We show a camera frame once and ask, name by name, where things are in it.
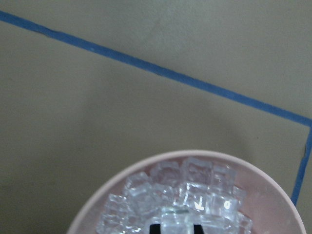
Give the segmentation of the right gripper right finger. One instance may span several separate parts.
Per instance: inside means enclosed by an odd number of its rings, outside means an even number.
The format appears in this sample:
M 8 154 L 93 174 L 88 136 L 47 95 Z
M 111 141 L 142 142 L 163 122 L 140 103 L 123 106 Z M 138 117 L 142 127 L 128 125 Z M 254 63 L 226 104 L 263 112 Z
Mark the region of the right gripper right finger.
M 194 224 L 194 234 L 204 234 L 204 231 L 201 225 Z

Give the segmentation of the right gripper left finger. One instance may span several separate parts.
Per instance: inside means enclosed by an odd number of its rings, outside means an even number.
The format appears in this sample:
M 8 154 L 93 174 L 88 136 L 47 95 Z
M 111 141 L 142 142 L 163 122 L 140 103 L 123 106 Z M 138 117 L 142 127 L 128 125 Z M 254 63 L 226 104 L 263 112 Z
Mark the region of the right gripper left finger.
M 149 226 L 149 234 L 161 234 L 160 224 L 151 224 Z

